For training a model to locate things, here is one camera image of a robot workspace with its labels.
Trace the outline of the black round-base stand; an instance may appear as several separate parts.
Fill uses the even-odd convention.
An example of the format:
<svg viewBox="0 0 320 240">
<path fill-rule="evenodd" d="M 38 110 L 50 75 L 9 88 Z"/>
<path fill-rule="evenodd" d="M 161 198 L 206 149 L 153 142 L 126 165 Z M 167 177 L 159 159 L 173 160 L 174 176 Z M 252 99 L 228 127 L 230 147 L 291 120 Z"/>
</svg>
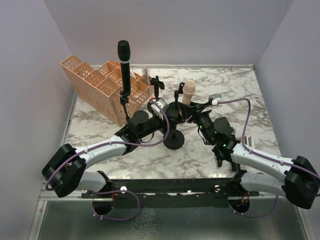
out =
<svg viewBox="0 0 320 240">
<path fill-rule="evenodd" d="M 166 114 L 167 114 L 168 118 L 170 118 L 170 119 L 180 120 L 182 118 L 181 114 L 180 114 L 181 109 L 180 109 L 180 104 L 179 104 L 179 95 L 183 94 L 184 86 L 185 86 L 184 82 L 179 84 L 178 90 L 174 91 L 174 101 L 168 105 L 168 108 L 166 110 Z"/>
<path fill-rule="evenodd" d="M 167 138 L 163 141 L 163 144 L 170 150 L 178 150 L 185 143 L 184 134 L 176 128 L 169 131 Z"/>
<path fill-rule="evenodd" d="M 159 76 L 156 75 L 153 77 L 150 81 L 150 85 L 153 86 L 154 88 L 154 97 L 155 100 L 157 101 L 159 99 L 159 90 L 164 90 L 165 89 L 165 84 L 159 80 Z M 153 112 L 153 109 L 151 107 L 151 102 L 149 101 L 147 104 L 147 109 L 148 111 L 152 114 L 152 116 L 155 116 L 155 113 Z"/>
</svg>

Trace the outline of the beige microphone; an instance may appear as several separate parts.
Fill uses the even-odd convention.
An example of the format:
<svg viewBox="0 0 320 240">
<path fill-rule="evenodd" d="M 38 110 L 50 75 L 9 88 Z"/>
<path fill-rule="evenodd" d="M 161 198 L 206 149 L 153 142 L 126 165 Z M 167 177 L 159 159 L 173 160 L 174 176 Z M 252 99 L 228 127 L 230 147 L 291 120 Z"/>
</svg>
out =
<svg viewBox="0 0 320 240">
<path fill-rule="evenodd" d="M 196 92 L 196 83 L 193 80 L 188 80 L 182 88 L 182 104 L 190 105 L 193 95 Z"/>
</svg>

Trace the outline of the black slim microphone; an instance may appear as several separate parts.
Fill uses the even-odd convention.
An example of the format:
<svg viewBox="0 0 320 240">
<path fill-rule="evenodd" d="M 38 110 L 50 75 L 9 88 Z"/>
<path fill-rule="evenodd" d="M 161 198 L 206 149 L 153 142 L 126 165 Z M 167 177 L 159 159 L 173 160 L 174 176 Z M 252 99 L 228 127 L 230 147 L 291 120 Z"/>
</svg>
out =
<svg viewBox="0 0 320 240">
<path fill-rule="evenodd" d="M 223 164 L 224 154 L 221 152 L 218 152 L 215 154 L 215 156 L 216 156 L 216 160 L 217 160 L 217 167 L 220 168 Z"/>
</svg>

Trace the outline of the black tripod mic stand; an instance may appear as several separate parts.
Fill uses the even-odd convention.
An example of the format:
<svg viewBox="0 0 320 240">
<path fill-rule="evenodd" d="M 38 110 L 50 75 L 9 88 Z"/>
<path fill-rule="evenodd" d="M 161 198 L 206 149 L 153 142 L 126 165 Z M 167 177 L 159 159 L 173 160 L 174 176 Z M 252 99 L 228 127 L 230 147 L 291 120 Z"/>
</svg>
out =
<svg viewBox="0 0 320 240">
<path fill-rule="evenodd" d="M 128 122 L 128 120 L 130 119 L 127 108 L 126 108 L 126 104 L 129 103 L 129 96 L 131 94 L 131 91 L 120 91 L 120 104 L 123 107 L 124 110 L 124 114 L 125 114 L 125 120 Z"/>
</svg>

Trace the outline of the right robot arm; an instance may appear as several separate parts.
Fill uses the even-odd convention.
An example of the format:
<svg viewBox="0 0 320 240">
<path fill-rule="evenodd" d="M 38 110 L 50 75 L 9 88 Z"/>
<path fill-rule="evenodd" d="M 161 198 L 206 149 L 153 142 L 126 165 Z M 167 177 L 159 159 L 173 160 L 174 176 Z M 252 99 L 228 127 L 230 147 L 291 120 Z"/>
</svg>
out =
<svg viewBox="0 0 320 240">
<path fill-rule="evenodd" d="M 263 173 L 245 173 L 240 180 L 241 186 L 249 192 L 284 196 L 295 206 L 310 209 L 320 189 L 320 176 L 310 161 L 302 156 L 292 159 L 249 147 L 244 140 L 236 139 L 227 118 L 211 120 L 210 112 L 206 110 L 209 105 L 193 102 L 179 106 L 182 118 L 195 123 L 204 143 L 213 146 L 217 160 L 246 165 Z"/>
</svg>

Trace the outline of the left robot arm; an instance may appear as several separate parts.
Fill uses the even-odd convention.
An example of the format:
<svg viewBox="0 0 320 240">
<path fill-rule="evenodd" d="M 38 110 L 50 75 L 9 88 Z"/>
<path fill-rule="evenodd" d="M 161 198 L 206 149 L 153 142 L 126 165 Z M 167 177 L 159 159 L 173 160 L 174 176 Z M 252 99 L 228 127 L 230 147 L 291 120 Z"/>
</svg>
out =
<svg viewBox="0 0 320 240">
<path fill-rule="evenodd" d="M 149 118 L 145 111 L 139 110 L 107 140 L 84 147 L 72 147 L 69 143 L 61 145 L 41 171 L 47 181 L 45 189 L 54 191 L 59 198 L 75 190 L 99 192 L 107 185 L 108 178 L 102 172 L 87 172 L 87 168 L 109 158 L 127 155 L 136 148 L 167 142 L 180 121 L 179 114 L 168 111 Z"/>
</svg>

